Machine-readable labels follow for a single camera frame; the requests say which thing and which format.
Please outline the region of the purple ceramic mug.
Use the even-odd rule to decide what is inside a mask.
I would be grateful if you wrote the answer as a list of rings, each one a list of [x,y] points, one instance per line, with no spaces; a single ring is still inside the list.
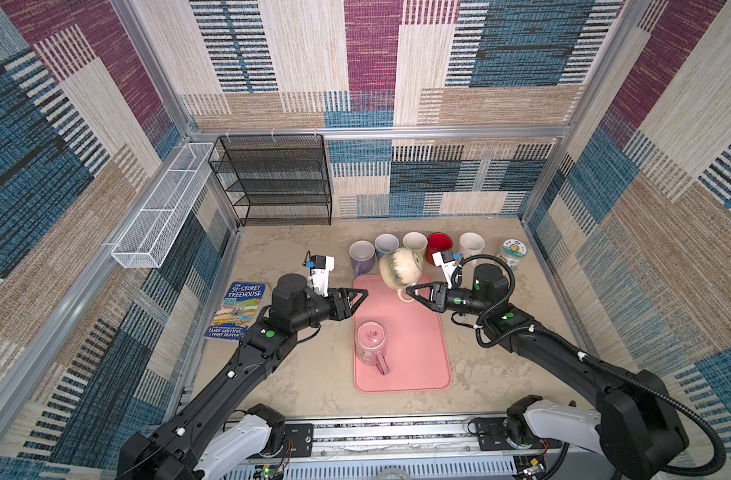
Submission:
[[[375,267],[375,246],[367,240],[355,241],[349,247],[348,254],[355,277],[367,275]]]

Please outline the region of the pink ghost pattern mug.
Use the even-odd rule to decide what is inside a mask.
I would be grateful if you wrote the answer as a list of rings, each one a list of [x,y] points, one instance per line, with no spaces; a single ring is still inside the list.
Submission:
[[[354,334],[355,352],[358,360],[367,366],[375,366],[381,375],[389,375],[387,364],[387,330],[375,321],[367,321]]]

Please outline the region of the light green ceramic mug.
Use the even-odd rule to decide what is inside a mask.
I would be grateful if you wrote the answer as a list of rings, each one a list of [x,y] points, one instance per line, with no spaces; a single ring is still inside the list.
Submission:
[[[429,244],[429,240],[427,240],[427,236],[421,232],[413,231],[403,236],[403,246],[413,252],[417,252],[419,256],[423,256],[423,254],[425,254],[427,244]]]

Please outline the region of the red ceramic mug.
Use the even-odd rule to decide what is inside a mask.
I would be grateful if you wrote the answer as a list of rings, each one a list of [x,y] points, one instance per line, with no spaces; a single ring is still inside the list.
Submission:
[[[435,266],[433,254],[453,249],[453,240],[444,233],[435,232],[427,237],[427,249],[425,249],[425,260],[427,264]]]

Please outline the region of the blue dotted ceramic mug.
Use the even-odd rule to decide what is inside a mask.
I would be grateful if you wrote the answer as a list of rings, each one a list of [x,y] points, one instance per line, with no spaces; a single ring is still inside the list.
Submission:
[[[375,250],[377,250],[377,258],[379,259],[399,249],[399,247],[401,247],[401,240],[393,234],[383,233],[375,239]]]

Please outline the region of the white ceramic mug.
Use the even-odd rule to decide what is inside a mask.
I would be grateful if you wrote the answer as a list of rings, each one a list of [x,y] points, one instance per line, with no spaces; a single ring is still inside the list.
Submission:
[[[459,237],[459,250],[465,259],[479,255],[485,250],[485,238],[475,232],[465,232]]]

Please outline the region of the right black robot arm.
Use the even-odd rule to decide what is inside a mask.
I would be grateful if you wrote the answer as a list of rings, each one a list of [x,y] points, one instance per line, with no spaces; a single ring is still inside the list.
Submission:
[[[591,404],[580,410],[539,395],[521,398],[507,409],[503,422],[513,447],[559,440],[605,456],[629,479],[689,473],[673,460],[689,447],[681,420],[698,417],[669,396],[661,378],[604,362],[515,307],[515,276],[501,263],[477,265],[469,288],[461,279],[463,270],[455,267],[447,280],[411,285],[405,293],[435,312],[475,316],[471,329],[479,346],[501,346],[531,360]]]

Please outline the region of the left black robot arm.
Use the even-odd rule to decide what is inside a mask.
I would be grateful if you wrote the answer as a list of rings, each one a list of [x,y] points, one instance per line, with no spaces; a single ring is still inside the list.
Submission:
[[[302,275],[285,274],[271,304],[259,313],[227,364],[171,420],[145,437],[135,434],[122,446],[119,479],[197,478],[196,464],[242,400],[289,356],[298,334],[323,321],[351,318],[369,292],[329,288],[322,296]]]

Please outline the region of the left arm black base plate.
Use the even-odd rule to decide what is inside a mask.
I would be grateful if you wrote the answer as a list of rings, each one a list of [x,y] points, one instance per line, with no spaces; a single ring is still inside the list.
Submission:
[[[280,430],[281,450],[276,458],[311,458],[314,440],[312,423],[285,424]]]

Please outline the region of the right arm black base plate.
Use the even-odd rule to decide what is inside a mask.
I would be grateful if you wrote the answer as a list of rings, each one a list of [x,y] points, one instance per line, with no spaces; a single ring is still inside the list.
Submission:
[[[538,452],[557,451],[563,442],[555,439],[537,438],[525,432],[514,438],[507,429],[506,417],[473,417],[467,423],[467,432],[479,444],[481,451],[535,450]]]

